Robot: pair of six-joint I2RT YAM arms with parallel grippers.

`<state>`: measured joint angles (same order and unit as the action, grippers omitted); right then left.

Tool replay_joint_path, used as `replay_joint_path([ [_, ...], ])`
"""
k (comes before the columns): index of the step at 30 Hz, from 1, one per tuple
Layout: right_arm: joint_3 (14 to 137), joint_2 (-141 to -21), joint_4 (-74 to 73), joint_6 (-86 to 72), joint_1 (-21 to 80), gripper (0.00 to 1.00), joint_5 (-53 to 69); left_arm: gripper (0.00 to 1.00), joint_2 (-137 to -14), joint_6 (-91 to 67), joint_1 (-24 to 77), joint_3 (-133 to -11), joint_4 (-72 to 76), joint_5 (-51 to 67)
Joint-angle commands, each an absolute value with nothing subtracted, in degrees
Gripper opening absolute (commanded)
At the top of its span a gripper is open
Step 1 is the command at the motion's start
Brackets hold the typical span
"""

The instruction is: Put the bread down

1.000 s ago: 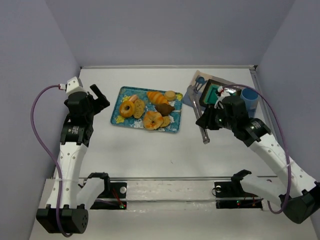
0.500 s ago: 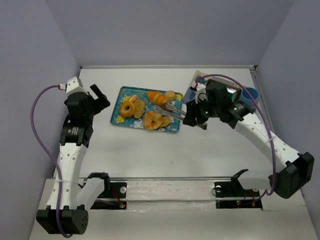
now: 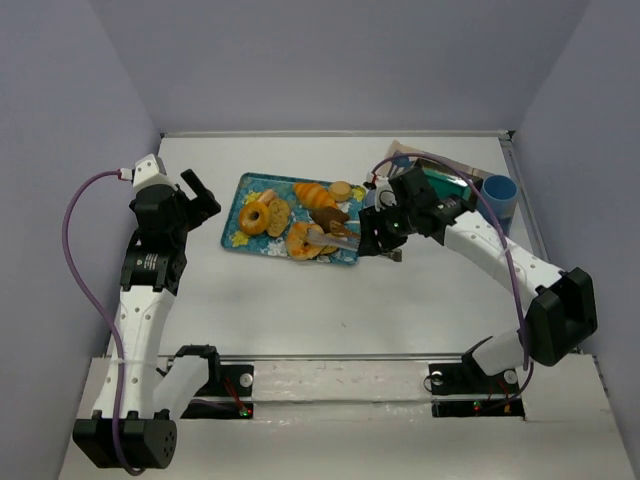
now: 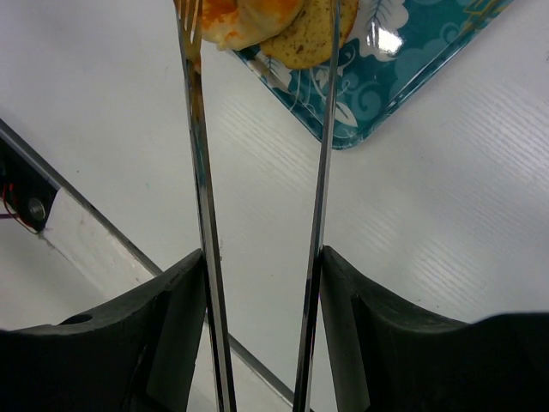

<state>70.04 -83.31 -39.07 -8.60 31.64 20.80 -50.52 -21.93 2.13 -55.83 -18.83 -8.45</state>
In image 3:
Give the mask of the metal serving tongs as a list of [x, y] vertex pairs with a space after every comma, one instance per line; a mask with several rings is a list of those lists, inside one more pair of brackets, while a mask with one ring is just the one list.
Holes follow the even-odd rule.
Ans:
[[[324, 235], [331, 234], [335, 237], [334, 243], [335, 245], [339, 246], [339, 249], [355, 252], [358, 255], [357, 250], [359, 246], [360, 232], [352, 231], [346, 226], [338, 223], [332, 223], [331, 226], [331, 232], [324, 232], [323, 235], [317, 232], [309, 231], [309, 241], [314, 245], [325, 246], [330, 242], [330, 240], [326, 239]], [[388, 232], [380, 232], [378, 230], [376, 230], [376, 233], [381, 248], [381, 253], [378, 256], [364, 257], [384, 257], [393, 262], [401, 262], [403, 260], [402, 247], [407, 242], [408, 236], [389, 234]]]

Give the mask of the orange twisted ring bread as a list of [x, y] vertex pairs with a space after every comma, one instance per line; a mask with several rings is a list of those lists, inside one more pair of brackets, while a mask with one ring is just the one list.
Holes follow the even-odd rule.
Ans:
[[285, 246], [288, 255], [297, 261], [306, 261], [318, 256], [324, 249], [322, 245], [314, 245], [309, 241], [308, 232], [317, 232], [321, 235], [324, 230], [317, 224], [308, 222], [294, 223], [287, 234]]

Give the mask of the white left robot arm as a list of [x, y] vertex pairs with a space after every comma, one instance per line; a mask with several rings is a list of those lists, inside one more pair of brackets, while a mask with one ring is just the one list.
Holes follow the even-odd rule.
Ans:
[[202, 388], [233, 391], [211, 345], [183, 346], [168, 372], [158, 371], [164, 326], [187, 265], [188, 235], [221, 207], [192, 170], [181, 174], [194, 193], [188, 197], [153, 155], [112, 174], [133, 188], [137, 227], [125, 252], [115, 315], [88, 297], [106, 321], [114, 349], [91, 415], [75, 422], [72, 438], [96, 467], [139, 476], [169, 466], [176, 422]]

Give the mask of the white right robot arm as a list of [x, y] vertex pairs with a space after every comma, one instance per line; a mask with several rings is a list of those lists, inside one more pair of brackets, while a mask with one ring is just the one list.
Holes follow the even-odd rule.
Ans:
[[370, 173], [366, 186], [375, 197], [359, 213], [360, 256], [387, 254], [419, 234], [465, 257], [512, 294], [517, 328], [471, 347], [461, 360], [466, 376], [554, 366], [596, 332], [594, 284], [583, 269], [564, 270], [535, 257], [468, 200], [439, 197], [418, 168], [392, 178]]

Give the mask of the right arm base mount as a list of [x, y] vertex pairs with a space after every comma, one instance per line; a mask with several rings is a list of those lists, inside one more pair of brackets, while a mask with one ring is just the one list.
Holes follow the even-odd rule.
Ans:
[[435, 418], [525, 418], [518, 373], [514, 368], [487, 375], [472, 362], [470, 354], [460, 360], [428, 366], [423, 380], [431, 395]]

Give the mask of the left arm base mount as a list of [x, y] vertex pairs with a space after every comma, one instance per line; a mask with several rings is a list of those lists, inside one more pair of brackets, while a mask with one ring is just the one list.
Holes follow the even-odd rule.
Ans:
[[186, 345], [167, 360], [164, 369], [158, 367], [156, 371], [166, 377], [178, 361], [185, 358], [204, 361], [207, 373], [181, 419], [250, 420], [254, 417], [253, 364], [223, 362], [215, 346]]

